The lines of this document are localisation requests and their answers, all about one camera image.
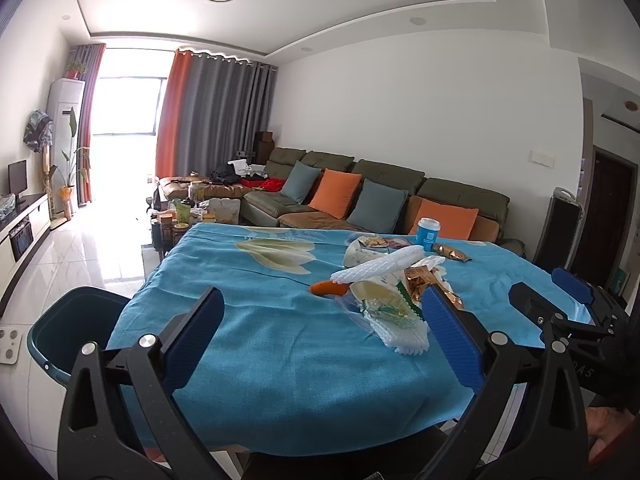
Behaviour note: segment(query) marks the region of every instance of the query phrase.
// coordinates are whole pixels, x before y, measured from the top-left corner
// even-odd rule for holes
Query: blue pillow
[[[297,160],[280,194],[302,204],[321,171]]]
[[[347,222],[372,233],[391,234],[408,193],[365,179],[356,207]]]

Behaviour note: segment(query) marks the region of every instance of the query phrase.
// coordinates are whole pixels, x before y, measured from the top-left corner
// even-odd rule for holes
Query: black speaker
[[[556,187],[533,264],[546,272],[556,267],[566,268],[580,218],[582,206],[575,201],[575,196]]]

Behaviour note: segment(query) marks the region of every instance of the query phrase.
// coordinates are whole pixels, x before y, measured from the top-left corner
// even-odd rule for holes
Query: blue cup
[[[416,245],[424,247],[425,251],[433,251],[433,244],[440,232],[440,222],[433,218],[420,218],[418,231],[415,234]]]

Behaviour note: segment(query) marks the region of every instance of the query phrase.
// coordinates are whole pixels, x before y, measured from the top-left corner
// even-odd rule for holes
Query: metal screw
[[[564,346],[560,341],[553,341],[551,343],[551,349],[556,353],[562,354],[566,350],[566,346]]]
[[[494,344],[503,346],[509,342],[509,338],[502,332],[494,332],[491,334],[491,341],[493,341]]]
[[[139,340],[138,344],[142,346],[142,348],[150,348],[151,346],[156,344],[156,336],[153,334],[143,335]]]
[[[95,344],[94,343],[87,343],[85,345],[82,346],[82,353],[84,355],[89,355],[95,352]]]

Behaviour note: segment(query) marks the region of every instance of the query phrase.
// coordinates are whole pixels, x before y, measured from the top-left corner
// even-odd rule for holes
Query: white cup lid
[[[433,218],[420,218],[418,225],[425,229],[433,229],[434,231],[440,230],[440,222],[434,220]]]

